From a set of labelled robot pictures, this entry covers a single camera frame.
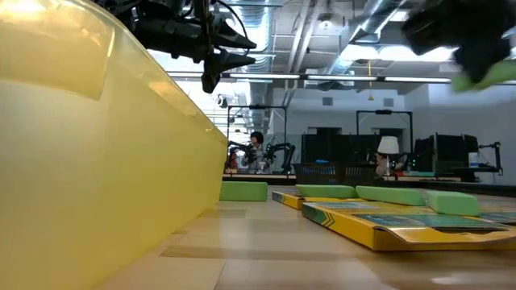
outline table lamp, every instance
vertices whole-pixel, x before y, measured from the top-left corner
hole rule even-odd
[[[378,153],[387,155],[387,176],[389,176],[390,175],[389,155],[400,153],[400,147],[397,144],[397,138],[394,136],[381,137],[380,145],[378,145]]]

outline robot workstation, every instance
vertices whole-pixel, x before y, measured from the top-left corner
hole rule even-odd
[[[0,0],[0,289],[516,289],[515,24],[509,0]]]

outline duct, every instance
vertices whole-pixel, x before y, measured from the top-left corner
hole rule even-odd
[[[368,0],[365,3],[362,15],[368,16],[360,23],[353,20],[347,21],[341,35],[341,48],[343,49],[334,63],[326,70],[327,74],[341,75],[346,73],[353,64],[352,57],[346,55],[346,47],[351,41],[372,42],[380,39],[380,31],[389,19],[406,2],[406,0]],[[321,90],[329,90],[336,85],[335,81],[321,83]]]
[[[266,6],[236,6],[238,14],[246,27],[248,37],[256,44],[253,52],[266,52],[269,50],[269,42],[272,35],[273,9]],[[247,67],[241,68],[244,73],[269,73],[271,70],[272,58],[268,56],[256,57],[256,62]],[[250,81],[250,104],[270,106],[273,103],[272,88],[268,83]],[[253,130],[267,132],[268,122],[264,117],[270,118],[270,110],[264,112],[250,111],[251,127]]]

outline man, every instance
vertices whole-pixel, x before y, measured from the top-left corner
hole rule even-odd
[[[241,164],[248,166],[250,173],[266,173],[268,172],[268,162],[264,158],[264,135],[260,132],[251,133],[251,151],[242,159]]]

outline cardboard box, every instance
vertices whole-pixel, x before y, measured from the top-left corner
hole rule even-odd
[[[273,192],[273,200],[295,209],[300,209],[303,202],[339,202],[339,201],[364,201],[360,198],[335,198],[335,197],[304,197],[297,190],[282,190]]]
[[[364,202],[305,202],[305,218],[374,251],[515,250],[516,227],[427,207]]]

